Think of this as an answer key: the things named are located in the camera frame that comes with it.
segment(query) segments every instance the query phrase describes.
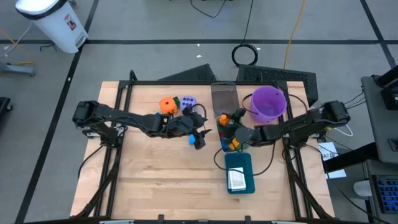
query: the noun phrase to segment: white bin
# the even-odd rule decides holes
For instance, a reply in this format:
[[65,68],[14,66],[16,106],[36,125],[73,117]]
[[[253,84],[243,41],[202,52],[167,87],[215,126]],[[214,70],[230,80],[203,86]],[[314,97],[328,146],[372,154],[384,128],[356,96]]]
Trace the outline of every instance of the white bin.
[[16,9],[66,53],[78,52],[88,38],[67,0],[19,0]]

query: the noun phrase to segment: concrete floor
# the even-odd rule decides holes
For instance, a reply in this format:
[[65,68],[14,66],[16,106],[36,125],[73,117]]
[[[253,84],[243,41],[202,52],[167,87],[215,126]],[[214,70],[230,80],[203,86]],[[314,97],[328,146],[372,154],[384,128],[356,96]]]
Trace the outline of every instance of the concrete floor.
[[[34,193],[27,222],[69,216],[78,166],[83,160],[86,138],[77,131],[71,117],[80,100],[96,100],[101,82],[128,78],[133,69],[140,80],[157,80],[183,70],[209,63],[220,80],[234,80],[238,69],[230,54],[236,44],[229,39],[244,35],[250,1],[228,1],[216,19],[196,12],[188,0],[127,1],[76,0],[74,7],[85,24],[91,9],[95,14],[88,33],[90,40],[153,40],[120,44],[86,44],[80,55],[42,174]],[[367,0],[367,4],[386,40],[398,39],[398,19],[394,0]],[[220,1],[194,1],[195,5],[215,14]],[[17,39],[29,21],[14,9],[15,1],[0,2],[0,29]],[[300,1],[254,0],[247,40],[287,40],[300,10]],[[48,40],[32,26],[25,40]],[[209,44],[209,40],[221,40]],[[335,40],[329,44],[294,44],[288,69],[317,74],[320,101],[347,101],[361,92],[360,78],[383,74],[390,69],[381,44],[398,60],[398,45],[380,42],[349,45],[345,40],[377,40],[360,0],[308,0],[295,39]],[[163,44],[155,40],[176,40]],[[259,50],[257,65],[282,68],[285,44],[254,44]],[[9,45],[0,36],[0,48]],[[30,60],[37,64],[37,76],[0,75],[0,96],[10,97],[14,110],[0,126],[0,223],[15,221],[27,185],[53,118],[74,55],[53,48],[39,52],[45,44],[21,44],[25,50],[13,51],[2,62]],[[242,49],[237,60],[248,63],[250,52]],[[373,141],[366,107],[350,110],[354,137],[337,132],[330,136],[349,147]],[[341,182],[357,177],[351,174]],[[331,191],[336,216],[344,220],[366,221],[337,192]],[[363,201],[356,200],[364,206]]]

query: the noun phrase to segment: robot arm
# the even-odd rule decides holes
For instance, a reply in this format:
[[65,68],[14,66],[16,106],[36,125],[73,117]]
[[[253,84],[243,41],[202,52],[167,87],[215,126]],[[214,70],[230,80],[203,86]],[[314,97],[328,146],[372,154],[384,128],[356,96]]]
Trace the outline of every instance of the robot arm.
[[110,108],[97,101],[79,102],[72,121],[76,127],[83,129],[87,136],[90,132],[96,132],[101,138],[101,143],[107,146],[117,146],[119,131],[107,126],[104,122],[113,121],[122,126],[139,128],[147,136],[161,138],[177,138],[192,134],[195,137],[195,148],[205,146],[205,134],[211,131],[197,131],[207,120],[198,113],[186,108],[183,116],[173,118],[171,115],[147,114],[138,115]]
[[[244,112],[239,109],[234,114],[229,114],[228,117],[237,121],[244,115]],[[288,136],[291,146],[299,146],[305,144],[309,136],[322,132],[326,127],[344,126],[349,120],[350,116],[344,104],[331,101],[325,103],[322,110],[309,110],[305,114],[281,124],[259,125],[254,129],[242,125],[232,126],[229,130],[226,128],[226,135],[234,132],[238,142],[245,142],[252,147],[270,145],[282,136]]]

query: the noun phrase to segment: purple cube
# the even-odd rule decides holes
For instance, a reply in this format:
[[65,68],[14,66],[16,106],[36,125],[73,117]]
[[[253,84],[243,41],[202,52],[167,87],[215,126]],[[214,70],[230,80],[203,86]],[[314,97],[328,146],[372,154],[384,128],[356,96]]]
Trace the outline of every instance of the purple cube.
[[183,96],[181,98],[180,108],[183,111],[186,107],[191,107],[197,103],[197,99],[193,96]]

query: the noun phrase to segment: wooden table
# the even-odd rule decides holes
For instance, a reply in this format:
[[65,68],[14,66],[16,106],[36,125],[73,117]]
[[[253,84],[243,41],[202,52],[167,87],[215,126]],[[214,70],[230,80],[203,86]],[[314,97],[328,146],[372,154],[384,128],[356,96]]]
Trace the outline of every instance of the wooden table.
[[[118,82],[104,82],[98,101],[114,106]],[[258,86],[238,85],[238,97],[252,93]],[[307,102],[302,82],[288,82],[289,93]],[[129,128],[124,138],[121,165],[114,199],[113,219],[156,220],[164,214],[167,220],[294,220],[282,143],[275,147],[274,161],[268,171],[256,176],[256,191],[249,195],[231,195],[226,188],[225,171],[213,163],[213,155],[220,148],[220,141],[213,117],[213,105],[209,85],[134,85],[129,111],[137,114],[158,112],[158,101],[166,96],[195,96],[206,107],[206,128],[213,129],[206,135],[206,146],[199,151],[188,144],[188,137],[175,139],[149,138],[138,129]],[[303,104],[290,98],[294,116],[305,112]],[[256,123],[249,113],[243,124]],[[85,157],[98,148],[100,140],[89,139]],[[308,144],[317,147],[316,140]],[[84,166],[78,181],[71,215],[77,214],[93,196],[99,185],[104,152],[97,153]],[[250,148],[253,172],[268,165],[272,146]],[[319,152],[310,147],[301,150],[308,189],[326,212],[334,215]],[[222,153],[217,161],[224,165]],[[297,188],[301,214],[304,217],[302,194]],[[101,214],[104,214],[108,193],[104,194]]]

